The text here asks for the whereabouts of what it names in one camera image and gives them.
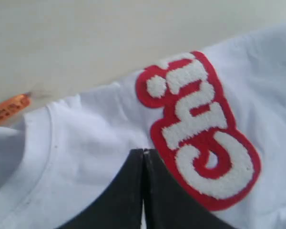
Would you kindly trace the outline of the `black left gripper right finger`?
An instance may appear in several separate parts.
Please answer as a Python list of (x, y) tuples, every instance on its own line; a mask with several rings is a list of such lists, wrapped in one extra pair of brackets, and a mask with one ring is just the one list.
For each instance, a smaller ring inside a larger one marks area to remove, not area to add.
[(232, 229), (195, 201), (154, 149), (143, 152), (143, 201), (148, 229)]

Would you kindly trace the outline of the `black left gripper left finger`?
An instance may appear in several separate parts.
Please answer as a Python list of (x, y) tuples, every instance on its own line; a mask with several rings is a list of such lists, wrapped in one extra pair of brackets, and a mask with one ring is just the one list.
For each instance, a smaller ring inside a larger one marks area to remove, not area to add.
[(61, 229), (139, 229), (142, 222), (143, 149), (132, 149), (104, 192)]

